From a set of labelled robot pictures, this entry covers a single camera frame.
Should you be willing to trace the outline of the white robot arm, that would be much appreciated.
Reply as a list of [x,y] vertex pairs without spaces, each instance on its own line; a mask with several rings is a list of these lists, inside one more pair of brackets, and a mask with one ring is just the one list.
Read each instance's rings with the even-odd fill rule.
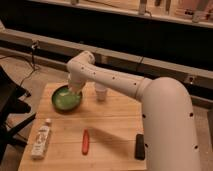
[[89,51],[70,59],[67,70],[74,92],[94,81],[141,103],[148,171],[201,171],[192,100],[182,83],[97,67]]

